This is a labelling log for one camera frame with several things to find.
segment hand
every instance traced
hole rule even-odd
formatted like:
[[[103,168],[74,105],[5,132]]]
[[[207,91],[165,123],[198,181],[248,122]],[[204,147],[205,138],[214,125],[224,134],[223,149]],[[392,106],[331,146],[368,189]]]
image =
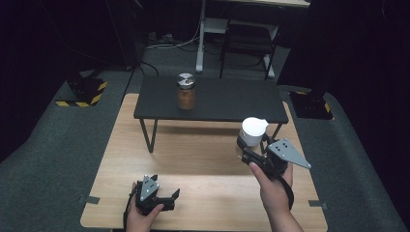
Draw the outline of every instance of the hand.
[[[135,206],[135,195],[132,197],[130,210],[127,217],[127,232],[149,232],[151,226],[154,223],[157,216],[163,209],[163,205],[160,204],[154,208],[154,210],[148,215],[143,216],[141,211]]]
[[[282,183],[278,180],[269,180],[263,170],[254,162],[251,162],[249,167],[259,183],[260,198],[268,214],[269,222],[271,222],[272,231],[303,231],[298,221],[290,213],[289,199]],[[282,177],[292,187],[292,163],[288,163]]]

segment white cup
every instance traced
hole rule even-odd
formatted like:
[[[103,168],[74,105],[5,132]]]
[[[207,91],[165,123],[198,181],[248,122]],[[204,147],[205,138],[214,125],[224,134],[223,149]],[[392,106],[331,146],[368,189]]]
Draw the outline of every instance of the white cup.
[[[262,136],[268,125],[265,119],[249,117],[242,122],[242,129],[239,135],[249,147],[254,147],[262,140]]]

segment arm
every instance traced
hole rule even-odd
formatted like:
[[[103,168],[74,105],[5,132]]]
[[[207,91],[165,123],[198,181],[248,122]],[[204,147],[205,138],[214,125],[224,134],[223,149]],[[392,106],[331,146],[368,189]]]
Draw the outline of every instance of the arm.
[[[283,185],[277,180],[269,180],[255,163],[251,162],[249,167],[260,185],[260,197],[268,214],[272,231],[303,231],[298,221],[290,213],[288,198]],[[293,166],[291,163],[288,164],[286,171],[283,173],[283,179],[292,187]]]
[[[130,210],[127,218],[127,232],[150,232],[151,226],[160,214],[163,205],[160,204],[148,215],[143,216],[135,206],[135,195],[132,197]]]

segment brown jar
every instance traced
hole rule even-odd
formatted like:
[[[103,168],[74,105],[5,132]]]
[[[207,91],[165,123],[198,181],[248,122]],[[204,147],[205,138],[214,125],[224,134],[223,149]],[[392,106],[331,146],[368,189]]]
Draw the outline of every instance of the brown jar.
[[[180,74],[177,92],[180,109],[192,109],[195,106],[195,78],[191,74]]]

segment gray carpet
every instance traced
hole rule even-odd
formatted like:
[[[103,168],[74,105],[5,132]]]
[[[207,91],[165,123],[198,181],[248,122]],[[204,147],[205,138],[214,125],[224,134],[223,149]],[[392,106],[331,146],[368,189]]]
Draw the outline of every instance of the gray carpet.
[[[219,48],[206,45],[204,71],[195,73],[194,46],[183,49],[147,49],[144,62],[160,75],[194,73],[198,77],[219,75]],[[279,75],[288,49],[280,48],[274,61]],[[224,78],[263,79],[253,57],[232,56]],[[125,92],[138,93],[143,74],[156,71],[141,64],[132,72],[106,69],[99,78],[108,81],[96,106],[60,107],[51,101],[28,141],[0,163],[0,231],[108,231],[83,228],[80,218],[97,174]],[[327,95],[335,119],[298,119],[287,90],[296,129],[308,161],[329,231],[407,231],[383,189],[343,109]]]

